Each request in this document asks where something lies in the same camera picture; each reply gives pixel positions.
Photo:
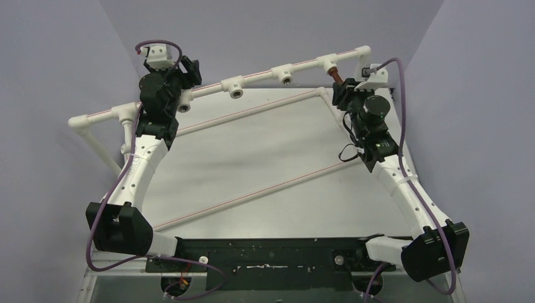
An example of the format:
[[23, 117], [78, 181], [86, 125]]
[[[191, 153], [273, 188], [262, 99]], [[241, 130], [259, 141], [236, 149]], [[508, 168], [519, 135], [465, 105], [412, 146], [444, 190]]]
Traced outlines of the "white pipe frame with tees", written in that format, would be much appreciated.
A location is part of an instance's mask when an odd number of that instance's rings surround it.
[[141, 202], [156, 232], [185, 238], [346, 237], [385, 228], [383, 192], [343, 163], [349, 139], [331, 89], [194, 94]]

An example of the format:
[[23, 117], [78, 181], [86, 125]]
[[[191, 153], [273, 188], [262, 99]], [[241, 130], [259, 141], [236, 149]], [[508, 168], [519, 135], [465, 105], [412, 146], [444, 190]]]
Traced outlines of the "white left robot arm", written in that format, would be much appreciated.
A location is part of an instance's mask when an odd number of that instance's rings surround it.
[[199, 61], [182, 56], [178, 64], [149, 71], [139, 81], [141, 105], [134, 117], [131, 154], [112, 189], [86, 209], [90, 244], [99, 251], [133, 256], [162, 256], [172, 271], [181, 270], [187, 254], [180, 239], [155, 232], [141, 213], [156, 168], [170, 150], [179, 122], [182, 94], [202, 83]]

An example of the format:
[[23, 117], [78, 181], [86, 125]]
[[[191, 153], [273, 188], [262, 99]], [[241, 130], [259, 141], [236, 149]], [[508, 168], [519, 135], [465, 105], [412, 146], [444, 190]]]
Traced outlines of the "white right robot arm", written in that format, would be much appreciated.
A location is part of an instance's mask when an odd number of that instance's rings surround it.
[[456, 272], [464, 261], [469, 231], [454, 223], [425, 193], [418, 177], [410, 172], [400, 146], [390, 134], [386, 117], [390, 102], [375, 90], [360, 88], [352, 78], [333, 83], [332, 106], [350, 121], [342, 125], [360, 158], [389, 192], [410, 232], [410, 240], [382, 234], [362, 239], [355, 263], [364, 270], [378, 262], [402, 267], [416, 282], [446, 272]]

